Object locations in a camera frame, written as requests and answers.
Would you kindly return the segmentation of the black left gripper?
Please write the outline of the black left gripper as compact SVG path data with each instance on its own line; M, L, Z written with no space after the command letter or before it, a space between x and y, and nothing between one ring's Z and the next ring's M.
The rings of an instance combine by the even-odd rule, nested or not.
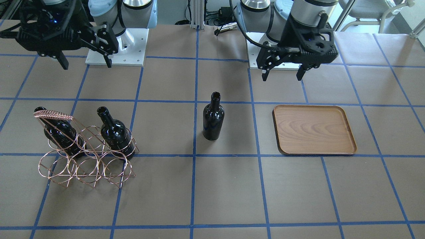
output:
M311 68L333 62L338 56L334 42L334 31L328 23L328 15L319 15L317 26L307 26L290 15L277 45L261 45L257 56L257 67L262 70L262 80L267 81L270 70L284 63L301 64L297 80Z

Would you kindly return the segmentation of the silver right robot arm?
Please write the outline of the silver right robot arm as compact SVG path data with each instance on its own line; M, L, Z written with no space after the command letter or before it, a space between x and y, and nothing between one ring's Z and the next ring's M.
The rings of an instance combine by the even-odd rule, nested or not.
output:
M1 31L38 56L67 70L65 50L89 49L88 65L143 66L149 29L157 25L156 0L90 0L91 24L81 0L23 0L20 22Z

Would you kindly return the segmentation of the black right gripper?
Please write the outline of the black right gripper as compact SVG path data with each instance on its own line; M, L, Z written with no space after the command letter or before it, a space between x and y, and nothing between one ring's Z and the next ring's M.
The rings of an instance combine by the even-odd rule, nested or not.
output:
M93 26L83 7L21 7L20 22L1 31L1 38L15 39L29 51L51 56L64 70L69 62L64 50L87 47L104 56L112 68L110 55L117 53L119 44L109 23Z

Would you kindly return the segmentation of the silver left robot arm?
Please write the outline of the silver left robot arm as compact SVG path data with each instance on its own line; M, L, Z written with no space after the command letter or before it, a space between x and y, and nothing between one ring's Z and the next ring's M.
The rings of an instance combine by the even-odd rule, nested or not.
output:
M283 63L299 64L296 77L338 56L328 19L337 0L240 0L234 17L246 40L259 47L256 66L267 80Z

